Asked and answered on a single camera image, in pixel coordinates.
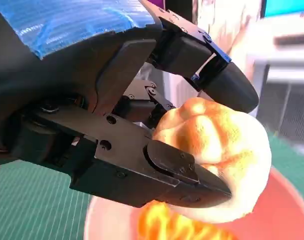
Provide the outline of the black left hand, blue tape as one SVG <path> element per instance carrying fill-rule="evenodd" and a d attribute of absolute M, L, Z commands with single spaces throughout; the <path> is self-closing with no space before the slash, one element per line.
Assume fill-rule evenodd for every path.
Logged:
<path fill-rule="evenodd" d="M 173 105 L 135 79 L 144 63 L 234 110 L 258 105 L 204 30 L 147 0 L 0 0 L 0 164 L 62 172 L 73 190 L 136 208 L 230 199 L 190 154 L 152 139 Z"/>

